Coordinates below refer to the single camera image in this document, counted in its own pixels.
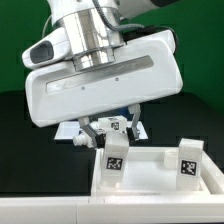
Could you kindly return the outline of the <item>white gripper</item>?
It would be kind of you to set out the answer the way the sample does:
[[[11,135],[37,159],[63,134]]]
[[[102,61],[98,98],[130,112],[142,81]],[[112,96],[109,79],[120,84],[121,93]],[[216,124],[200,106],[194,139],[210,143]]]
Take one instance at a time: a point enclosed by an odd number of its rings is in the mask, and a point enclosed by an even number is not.
[[[175,49],[173,33],[165,30],[127,42],[114,51],[115,61],[102,67],[78,72],[73,62],[64,61],[36,69],[25,82],[30,117],[39,127],[79,118],[81,129],[96,148],[97,133],[88,116],[130,105],[128,131],[137,140],[141,115],[137,103],[182,89]]]

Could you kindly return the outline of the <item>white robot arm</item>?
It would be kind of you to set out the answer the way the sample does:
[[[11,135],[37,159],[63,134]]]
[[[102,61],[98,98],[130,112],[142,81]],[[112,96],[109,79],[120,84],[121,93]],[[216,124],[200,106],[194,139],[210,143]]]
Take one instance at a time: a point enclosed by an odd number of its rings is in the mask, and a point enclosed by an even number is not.
[[[53,30],[22,55],[32,121],[45,127],[76,119],[100,148],[105,139],[89,116],[126,107],[138,118],[141,103],[178,93],[174,31],[130,21],[178,1],[47,0]]]

